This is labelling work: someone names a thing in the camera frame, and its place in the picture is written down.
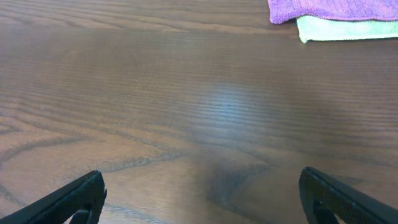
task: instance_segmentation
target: table surface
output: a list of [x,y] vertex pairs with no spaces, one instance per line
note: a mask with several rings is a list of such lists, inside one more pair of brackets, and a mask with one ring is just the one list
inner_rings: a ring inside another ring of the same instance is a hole
[[0,0],[0,215],[94,169],[100,223],[306,223],[305,166],[398,208],[397,52],[266,0]]

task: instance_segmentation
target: wooden table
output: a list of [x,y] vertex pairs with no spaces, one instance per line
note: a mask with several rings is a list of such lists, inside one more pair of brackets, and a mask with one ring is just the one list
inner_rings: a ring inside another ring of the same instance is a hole
[[266,0],[1,0],[0,214],[93,169],[100,223],[306,223],[305,166],[398,208],[397,52]]

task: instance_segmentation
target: green cloth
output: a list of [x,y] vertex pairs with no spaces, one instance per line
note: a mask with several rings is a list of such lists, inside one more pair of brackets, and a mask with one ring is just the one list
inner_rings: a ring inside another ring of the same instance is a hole
[[314,16],[297,18],[300,40],[361,40],[398,37],[398,21],[333,21]]

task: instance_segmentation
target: wooden surface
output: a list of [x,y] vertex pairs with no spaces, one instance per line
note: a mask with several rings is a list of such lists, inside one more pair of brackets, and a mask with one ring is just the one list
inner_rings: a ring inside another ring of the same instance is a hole
[[398,40],[265,0],[0,1],[0,214],[98,169],[100,223],[306,223],[314,166],[398,208]]

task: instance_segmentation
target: folded towel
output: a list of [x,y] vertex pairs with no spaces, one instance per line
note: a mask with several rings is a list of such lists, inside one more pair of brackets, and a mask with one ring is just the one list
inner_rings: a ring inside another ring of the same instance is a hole
[[297,18],[300,40],[360,40],[398,37],[398,21],[332,21],[313,16]]
[[273,24],[304,15],[344,21],[398,20],[398,0],[268,0],[268,5]]

